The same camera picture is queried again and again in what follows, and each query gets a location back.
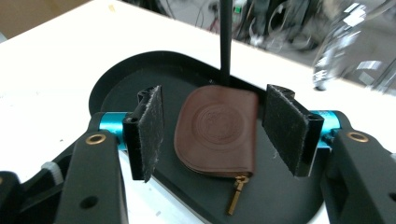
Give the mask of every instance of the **leather coin purse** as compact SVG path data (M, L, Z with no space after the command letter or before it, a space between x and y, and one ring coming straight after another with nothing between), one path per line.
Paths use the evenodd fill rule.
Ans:
M252 176L258 101L252 91L217 85L193 91L177 121L178 158L205 175Z

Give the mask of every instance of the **white surface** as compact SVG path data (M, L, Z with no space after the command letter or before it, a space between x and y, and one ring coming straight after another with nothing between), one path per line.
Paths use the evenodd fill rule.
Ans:
M34 175L85 132L98 78L123 59L152 50L220 65L216 35L109 0L92 1L0 44L0 170L17 173L21 181ZM356 130L396 152L390 131L396 124L396 98L341 81L330 91L314 91L309 67L235 42L232 53L234 76L261 88L271 83L292 89L308 109L343 111ZM150 182L130 188L130 218L137 223L198 222ZM148 198L153 189L158 197ZM319 220L326 216L322 213Z

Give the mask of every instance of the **black cable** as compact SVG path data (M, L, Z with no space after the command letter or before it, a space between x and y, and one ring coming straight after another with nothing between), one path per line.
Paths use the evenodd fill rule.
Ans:
M286 10L288 10L288 7L290 7L290 6L288 6L287 2L284 2L284 3L286 3ZM306 50L314 49L317 45L315 44L315 42L312 43L312 40L311 40L311 36L312 35L311 34L307 35L307 34L303 33L304 27L303 27L302 24L298 25L298 27L296 27L297 25L294 24L293 18L301 11L302 7L303 7L303 4L300 4L297 8L295 8L293 10L293 12L291 14L289 14L289 15L286 14L285 15L286 17L283 19L283 24L281 25L280 30L274 31L275 34L269 33L268 35L269 36L274 36L274 35L279 35L281 32L286 32L285 33L286 34L286 38L285 38L284 41L288 42L293 47L295 46L294 38L296 36L298 36L298 35L307 36L308 38L307 38L307 42L306 42L305 47L303 47L303 48L291 48L291 49L294 49L294 50L306 51ZM287 28L284 27L284 25L286 24L286 20L288 20L288 24L287 25L289 26Z
M163 3L161 2L161 0L141 0L141 1L145 2L145 4L147 5L144 8L153 12L160 13L161 15L171 17L168 11L163 7Z
M254 6L254 2L248 7L248 12L246 13L246 15L244 17L242 17L242 21L238 30L238 33L235 36L236 40L239 40L239 36L241 35L242 30L244 29L245 23L248 20L248 16L250 14L250 10L253 9Z
M207 2L207 1L204 1L204 2L201 4L201 6L199 7L197 19L195 20L195 25L194 25L194 26L197 26L197 24L198 24L198 19L199 19L199 16L200 16L201 14L202 14L202 23L201 23L201 27L204 25L204 13L202 13L202 8L204 8L204 5L205 5L206 2Z
M173 13L171 5L169 4L169 0L165 0L165 1L166 1L166 5L168 6L168 10L169 10L169 13L171 14L172 19L175 19L176 17L175 17L175 14Z

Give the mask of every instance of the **cable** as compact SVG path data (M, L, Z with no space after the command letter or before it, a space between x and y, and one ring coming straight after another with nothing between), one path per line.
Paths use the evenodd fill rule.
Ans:
M242 21L241 21L241 23L240 23L240 27L239 27L239 29L238 29L238 32L237 32L236 36L235 36L235 39L236 39L236 40L239 40L239 36L241 35L242 29L244 28L245 23L246 23L246 21L248 20L248 17L249 17L249 15L250 15L250 12L251 12L251 10L253 9L254 2L255 2L255 1L253 1L253 2L250 4L250 7L249 7L249 9L248 9L248 11L247 11L247 15L244 16L244 17L242 18Z
M279 4L279 6L276 7L276 9L274 10L274 12L272 13L270 20L268 22L268 35L270 37L272 37L272 39L270 41L266 42L266 48L267 49L275 49L277 51L281 51L282 49L289 49L289 50L299 50L299 49L305 49L307 48L310 43L311 43L311 39L312 39L312 35L306 35L303 34L301 32L299 32L299 30L302 29L303 26L299 25L294 25L292 27L288 27L285 29L285 24L286 21L288 20L289 17L294 18L294 16L301 10L303 4L300 4L298 8L296 8L296 10L294 10L293 14L290 14L290 6L289 6L290 0L283 2L281 4ZM275 16L275 14L283 9L286 9L286 13L284 16L284 19L282 21L282 23L280 24L280 27L277 28L276 30L273 29L272 27L272 20ZM252 31L252 25L254 23L252 22L252 24L250 24L250 28L249 28L249 34L250 36L254 35L253 31ZM297 35L303 35L306 36L306 40L302 41L302 42L291 42L292 46L296 46L299 45L299 48L285 48L285 43L287 42L287 40L290 40L291 34L295 32L295 36Z
M253 33L254 22L256 22L256 18L253 18L253 20L251 20L251 23L250 23L250 25L248 27L248 34L250 35L250 37L254 36L254 33Z
M210 31L210 32L213 32L213 28L215 28L215 25L216 25L216 23L218 22L218 18L216 17L213 21L212 21L212 23L210 23L210 26L209 26L209 28L207 29L208 31Z
M367 13L365 19L367 21L371 20L371 19L374 19L375 17L381 15L382 13L384 13L385 11L390 9L391 7L394 7L395 5L396 5L396 0L385 1L384 3L382 3L381 5L376 7L374 10L370 11L369 13Z
M195 26L197 26L197 24L198 24L198 19L199 19L199 16L202 14L202 21L201 21L201 28L204 26L204 13L202 13L202 9L204 8L204 5L206 5L207 4L207 2L209 2L209 0L206 0L206 1L204 1L202 4L201 4L201 6L199 7L199 11L198 11L198 15L197 15L197 19L196 19L196 21L195 21Z
M169 4L169 0L165 0L165 1L166 1L166 5L168 6L168 10L169 10L169 13L171 14L172 19L175 19L176 17L175 17L175 14L171 8L171 5Z

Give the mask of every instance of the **black oval platform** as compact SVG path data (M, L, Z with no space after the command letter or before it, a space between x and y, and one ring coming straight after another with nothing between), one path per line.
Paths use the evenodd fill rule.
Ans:
M311 177L293 177L279 156L275 156L275 149L262 127L265 91L261 89L237 78L231 79L231 87L255 91L261 98L256 173L244 186L232 217L226 215L226 209L233 195L234 181L196 174L178 160L174 132L180 108L190 92L216 84L218 80L218 69L188 56L169 51L143 53L114 65L98 80L90 97L90 112L133 111L139 91L162 85L165 135L154 172L158 181L212 223L306 223L323 203L319 180L326 152L318 152Z

